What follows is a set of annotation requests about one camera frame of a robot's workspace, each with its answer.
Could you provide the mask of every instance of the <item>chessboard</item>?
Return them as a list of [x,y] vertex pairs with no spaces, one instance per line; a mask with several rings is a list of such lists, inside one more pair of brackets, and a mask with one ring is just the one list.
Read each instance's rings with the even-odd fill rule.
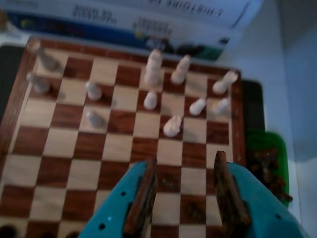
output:
[[[131,164],[157,158],[158,190],[148,238],[223,237],[213,189],[217,150],[245,165],[241,73],[223,95],[213,84],[229,69],[192,63],[181,85],[170,81],[178,62],[163,59],[161,82],[143,77],[148,56],[41,39],[61,69],[47,71],[25,51],[0,128],[0,226],[12,224],[19,237],[49,233],[65,238],[81,231]],[[38,94],[26,81],[34,72],[51,85]],[[85,83],[100,86],[99,101]],[[149,91],[154,110],[144,108]],[[228,97],[231,106],[214,116],[209,109]],[[207,107],[189,113],[199,98]],[[93,110],[105,125],[94,128]],[[166,137],[165,123],[183,116],[180,133]]]

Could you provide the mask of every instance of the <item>pawn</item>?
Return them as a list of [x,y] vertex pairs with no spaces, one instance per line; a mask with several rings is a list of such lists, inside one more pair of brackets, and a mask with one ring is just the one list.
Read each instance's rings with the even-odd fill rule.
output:
[[230,105],[230,101],[228,98],[224,98],[220,100],[218,103],[214,104],[211,108],[211,111],[215,115],[221,114],[228,106]]
[[26,80],[29,81],[34,88],[34,91],[39,94],[48,94],[51,87],[41,77],[30,72],[26,75]]
[[87,112],[86,117],[92,127],[101,127],[103,125],[103,118],[94,111]]
[[189,113],[193,116],[199,115],[206,106],[205,99],[198,99],[189,107]]
[[49,71],[54,71],[58,68],[59,64],[58,61],[56,61],[52,56],[48,55],[44,51],[44,47],[41,45],[40,40],[31,40],[27,44],[27,50],[38,56],[40,60],[40,64]]
[[157,95],[153,92],[148,92],[143,103],[144,107],[148,110],[153,110],[157,106],[157,103],[158,103]]
[[103,93],[98,85],[88,82],[85,87],[87,90],[87,96],[91,101],[98,101],[103,96]]
[[174,137],[180,132],[180,126],[182,124],[182,117],[173,116],[163,127],[164,135],[167,137]]

